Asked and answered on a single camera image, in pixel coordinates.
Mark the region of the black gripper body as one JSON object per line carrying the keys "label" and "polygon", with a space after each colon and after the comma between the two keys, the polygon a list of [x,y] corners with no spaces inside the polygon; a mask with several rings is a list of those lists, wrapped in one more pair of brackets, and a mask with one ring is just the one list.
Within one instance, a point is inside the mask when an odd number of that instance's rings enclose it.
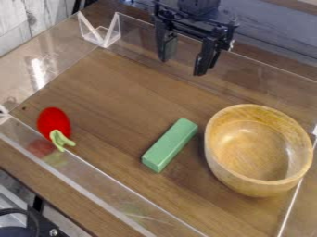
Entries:
{"label": "black gripper body", "polygon": [[180,33],[199,41],[211,36],[222,50],[231,49],[239,22],[219,10],[220,0],[154,0],[152,3],[159,44]]}

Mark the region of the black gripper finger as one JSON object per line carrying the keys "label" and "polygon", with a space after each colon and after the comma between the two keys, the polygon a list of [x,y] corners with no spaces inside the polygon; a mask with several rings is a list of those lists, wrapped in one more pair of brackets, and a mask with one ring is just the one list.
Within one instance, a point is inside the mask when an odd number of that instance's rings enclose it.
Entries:
{"label": "black gripper finger", "polygon": [[196,55],[194,62],[194,76],[203,76],[208,69],[211,69],[216,63],[220,54],[220,45],[216,38],[206,37],[202,41],[200,52]]}
{"label": "black gripper finger", "polygon": [[175,55],[178,39],[172,25],[162,19],[155,19],[155,39],[158,58],[167,62]]}

